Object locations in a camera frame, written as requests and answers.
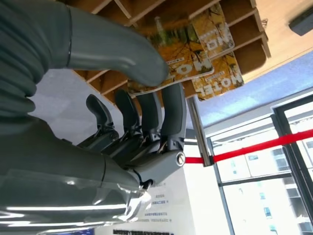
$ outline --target robotic hand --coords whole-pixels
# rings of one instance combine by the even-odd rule
[[[48,69],[112,69],[146,86],[165,79],[166,63],[129,28],[60,2],[0,0],[0,68],[2,235],[131,221],[150,203],[151,184],[184,163],[186,110],[181,85],[162,91],[161,132],[155,94],[139,98],[143,133],[131,104],[127,106],[127,94],[118,94],[126,130],[121,139],[103,105],[89,98],[99,132],[79,146],[28,115],[35,105],[27,97]],[[134,118],[127,121],[130,115]]]

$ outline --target glass window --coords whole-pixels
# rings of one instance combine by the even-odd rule
[[[307,146],[308,148],[313,148],[313,141],[308,141],[308,142],[306,142],[306,146]]]
[[[308,235],[312,231],[301,198],[293,197],[297,188],[292,177],[223,189],[235,235]]]
[[[244,132],[231,130],[211,138],[215,155],[238,150],[278,137],[270,118],[251,123]],[[281,146],[238,156],[217,163],[222,182],[290,171]]]
[[[259,159],[259,157],[257,155],[249,155],[249,156],[247,156],[247,158],[249,159],[249,161]]]
[[[284,113],[292,133],[307,131],[313,127],[313,102],[287,110]],[[296,144],[313,179],[313,138],[297,141]]]
[[[264,200],[265,199],[265,194],[263,192],[260,192],[260,199],[261,200]]]
[[[265,207],[264,212],[265,212],[265,215],[266,216],[266,218],[272,219],[272,214],[271,214],[271,211],[269,210],[269,207]]]

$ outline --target wooden shelf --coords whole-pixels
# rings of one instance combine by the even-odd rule
[[[110,70],[99,78],[101,81],[100,94],[105,95],[127,84],[127,77],[123,73]]]
[[[69,0],[67,5],[77,7],[92,14],[97,14],[112,0]]]
[[[266,61],[262,39],[236,50],[235,56],[242,75],[259,68]]]
[[[124,26],[140,29],[156,16],[188,14],[194,18],[209,7],[219,2],[235,47],[211,60],[234,51],[242,74],[263,65],[270,57],[266,34],[261,24],[255,0],[68,0],[71,6],[106,17]],[[118,71],[75,71],[88,85],[115,104],[115,92],[127,89],[127,78]],[[186,97],[196,94],[192,82],[183,82]],[[157,92],[162,104],[161,91]],[[133,101],[140,112],[138,100]]]
[[[95,70],[95,71],[87,71],[87,74],[86,76],[86,81],[87,83],[91,83],[92,81],[94,81],[94,79],[97,79],[103,74],[105,74],[106,72],[107,72],[109,70]]]
[[[156,16],[171,16],[188,14],[190,19],[198,15],[219,0],[166,0],[160,6],[146,16],[146,19],[154,19]]]
[[[97,15],[123,25],[125,25],[129,21],[128,18],[127,18],[115,1],[111,1]]]
[[[165,0],[133,0],[133,1],[133,17],[127,26],[135,24],[138,20],[145,15],[155,9]]]
[[[219,4],[229,27],[254,15],[257,11],[250,0],[222,0]]]

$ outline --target black device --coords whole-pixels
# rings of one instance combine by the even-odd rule
[[[289,24],[289,27],[299,36],[311,31],[313,29],[313,6],[293,19]]]

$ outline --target magazine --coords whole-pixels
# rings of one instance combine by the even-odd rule
[[[128,92],[140,95],[155,92],[174,83],[213,73],[213,67],[201,46],[188,16],[168,19],[156,17],[140,30],[169,66],[167,78],[158,87],[146,87],[129,80]]]
[[[233,52],[212,61],[214,73],[192,79],[200,101],[222,95],[244,85],[244,80]]]
[[[193,18],[192,22],[209,58],[216,58],[219,54],[230,51],[235,46],[219,3]]]

